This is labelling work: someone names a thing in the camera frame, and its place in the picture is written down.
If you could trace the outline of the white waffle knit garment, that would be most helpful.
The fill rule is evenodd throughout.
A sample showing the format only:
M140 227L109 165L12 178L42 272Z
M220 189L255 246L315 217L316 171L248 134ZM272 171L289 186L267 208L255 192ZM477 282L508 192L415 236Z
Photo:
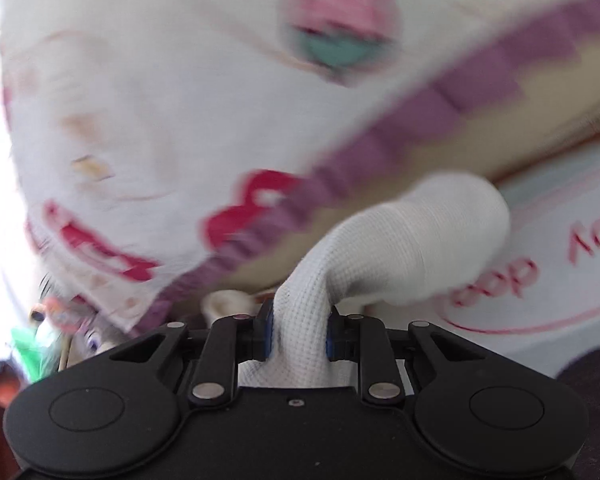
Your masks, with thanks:
M239 385L351 385L352 365L326 356L332 307L358 297L405 306L467 284L501 249L509 226L501 193L471 174L435 174L341 222L276 290L272 353L240 364Z

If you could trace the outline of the colourful toy pile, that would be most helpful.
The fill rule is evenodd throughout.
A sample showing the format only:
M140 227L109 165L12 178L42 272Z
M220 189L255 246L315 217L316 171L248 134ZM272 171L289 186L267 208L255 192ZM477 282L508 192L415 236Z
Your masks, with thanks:
M69 302L46 296L30 311L29 321L42 343L54 350L58 370L126 341L124 333L80 296Z

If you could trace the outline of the checkered cartoon play mat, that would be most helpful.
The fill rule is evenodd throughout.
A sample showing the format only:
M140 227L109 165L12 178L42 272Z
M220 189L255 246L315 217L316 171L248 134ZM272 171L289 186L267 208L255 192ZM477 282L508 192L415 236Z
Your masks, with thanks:
M390 328L427 321L547 375L600 365L600 144L508 181L508 241L478 278L418 304L374 304Z

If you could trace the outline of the green plastic toy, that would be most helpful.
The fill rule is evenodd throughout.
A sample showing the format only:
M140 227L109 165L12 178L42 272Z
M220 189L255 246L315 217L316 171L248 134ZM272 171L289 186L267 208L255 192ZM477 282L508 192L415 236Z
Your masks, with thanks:
M33 384L58 371L61 338L54 330L16 328L12 330L12 351L24 379Z

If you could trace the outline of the white cartoon print bedspread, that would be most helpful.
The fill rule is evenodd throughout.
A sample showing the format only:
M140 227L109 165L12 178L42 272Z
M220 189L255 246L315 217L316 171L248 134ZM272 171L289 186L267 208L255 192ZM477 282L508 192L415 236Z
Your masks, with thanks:
M27 228L62 301L136 333L332 156L454 74L453 104L600 39L600 0L2 0Z

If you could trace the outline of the beige mattress side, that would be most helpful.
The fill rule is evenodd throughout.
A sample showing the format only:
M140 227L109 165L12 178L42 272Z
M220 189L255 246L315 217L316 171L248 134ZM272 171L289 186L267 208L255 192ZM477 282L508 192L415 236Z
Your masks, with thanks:
M355 145L327 159L250 220L163 294L172 315L197 314L221 288L263 292L283 281L336 223L407 190L425 174L469 171L500 183L547 160L600 142L600 39L568 58L547 58L486 89L472 110L451 101L454 74L392 113Z

